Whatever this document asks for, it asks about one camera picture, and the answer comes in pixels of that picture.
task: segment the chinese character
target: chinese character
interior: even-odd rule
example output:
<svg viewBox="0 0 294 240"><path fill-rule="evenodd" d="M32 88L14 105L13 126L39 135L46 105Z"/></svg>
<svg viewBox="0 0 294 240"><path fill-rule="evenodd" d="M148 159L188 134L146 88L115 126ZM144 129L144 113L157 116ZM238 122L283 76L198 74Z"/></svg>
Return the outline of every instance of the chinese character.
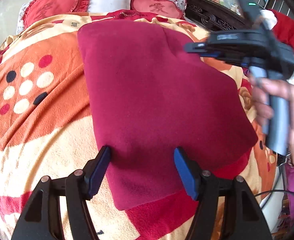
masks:
<svg viewBox="0 0 294 240"><path fill-rule="evenodd" d="M47 10L52 8L52 2L46 3L43 7L37 10L35 20L40 21L42 19L47 18L48 16L45 15Z"/></svg>
<svg viewBox="0 0 294 240"><path fill-rule="evenodd" d="M161 4L161 3L154 3L149 5L149 7L154 7L154 9L151 9L151 12L162 12L162 13L167 13L163 10L163 8L165 7L165 5Z"/></svg>

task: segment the white cloth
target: white cloth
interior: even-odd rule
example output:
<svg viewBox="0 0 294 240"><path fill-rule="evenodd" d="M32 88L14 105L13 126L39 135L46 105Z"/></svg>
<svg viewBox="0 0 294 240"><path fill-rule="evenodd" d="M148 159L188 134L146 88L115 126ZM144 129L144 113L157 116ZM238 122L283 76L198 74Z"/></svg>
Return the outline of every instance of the white cloth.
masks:
<svg viewBox="0 0 294 240"><path fill-rule="evenodd" d="M121 9L130 10L130 0L90 0L87 12L104 13Z"/></svg>
<svg viewBox="0 0 294 240"><path fill-rule="evenodd" d="M260 13L265 18L268 28L271 30L277 24L277 18L272 11L261 10Z"/></svg>

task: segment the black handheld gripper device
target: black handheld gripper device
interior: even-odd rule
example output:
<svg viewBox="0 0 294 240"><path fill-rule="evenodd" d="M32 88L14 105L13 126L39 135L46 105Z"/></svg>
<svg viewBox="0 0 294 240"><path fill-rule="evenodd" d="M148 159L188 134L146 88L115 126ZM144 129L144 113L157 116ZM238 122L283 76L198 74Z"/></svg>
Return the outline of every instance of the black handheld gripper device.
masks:
<svg viewBox="0 0 294 240"><path fill-rule="evenodd" d="M289 79L294 73L293 49L279 42L268 29L259 5L252 0L239 0L239 3L252 29L211 32L205 42L186 44L185 51L247 67L256 78ZM265 144L276 153L287 155L289 101L269 96L268 104L274 110L274 117L263 127L267 135Z"/></svg>

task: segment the finger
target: finger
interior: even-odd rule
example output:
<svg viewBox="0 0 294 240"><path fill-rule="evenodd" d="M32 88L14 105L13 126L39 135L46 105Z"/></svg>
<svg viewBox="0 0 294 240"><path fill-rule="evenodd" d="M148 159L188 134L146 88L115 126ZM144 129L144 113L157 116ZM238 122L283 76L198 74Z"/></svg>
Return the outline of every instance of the finger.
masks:
<svg viewBox="0 0 294 240"><path fill-rule="evenodd" d="M249 82L250 82L253 86L256 85L256 79L255 79L255 77L254 77L251 73L249 73Z"/></svg>
<svg viewBox="0 0 294 240"><path fill-rule="evenodd" d="M263 78L261 80L262 88L270 95L282 97L289 100L291 95L291 85L284 80L270 80Z"/></svg>
<svg viewBox="0 0 294 240"><path fill-rule="evenodd" d="M254 87L252 92L252 100L266 104L268 102L268 96L262 89Z"/></svg>
<svg viewBox="0 0 294 240"><path fill-rule="evenodd" d="M274 110L270 106L257 101L254 102L254 106L256 108L257 115L262 118L271 119L274 116Z"/></svg>
<svg viewBox="0 0 294 240"><path fill-rule="evenodd" d="M267 123L267 119L259 115L256 116L256 121L259 125L264 126Z"/></svg>

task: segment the gray handle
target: gray handle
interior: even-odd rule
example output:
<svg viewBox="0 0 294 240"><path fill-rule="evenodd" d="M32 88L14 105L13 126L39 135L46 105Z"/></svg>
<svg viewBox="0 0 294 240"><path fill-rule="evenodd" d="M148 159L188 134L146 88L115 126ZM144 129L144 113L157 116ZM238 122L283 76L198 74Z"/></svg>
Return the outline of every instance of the gray handle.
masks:
<svg viewBox="0 0 294 240"><path fill-rule="evenodd" d="M255 78L267 78L267 71L260 67L250 66L249 67L250 72L254 75ZM266 120L266 124L262 126L263 133L268 134L269 131L269 120Z"/></svg>
<svg viewBox="0 0 294 240"><path fill-rule="evenodd" d="M283 80L283 75L279 72L266 71L254 66L249 69L256 78ZM281 97L269 96L269 105L274 110L274 117L269 120L267 127L263 127L263 132L267 135L265 144L269 149L286 156L290 127L289 101Z"/></svg>

